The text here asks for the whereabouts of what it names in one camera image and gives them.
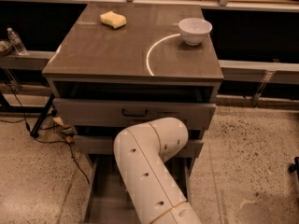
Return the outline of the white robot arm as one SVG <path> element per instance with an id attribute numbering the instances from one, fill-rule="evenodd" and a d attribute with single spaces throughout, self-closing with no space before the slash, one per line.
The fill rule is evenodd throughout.
<path id="1" fill-rule="evenodd" d="M 130 126 L 117 134 L 113 152 L 141 224 L 202 224 L 164 163 L 187 144 L 176 118 Z"/>

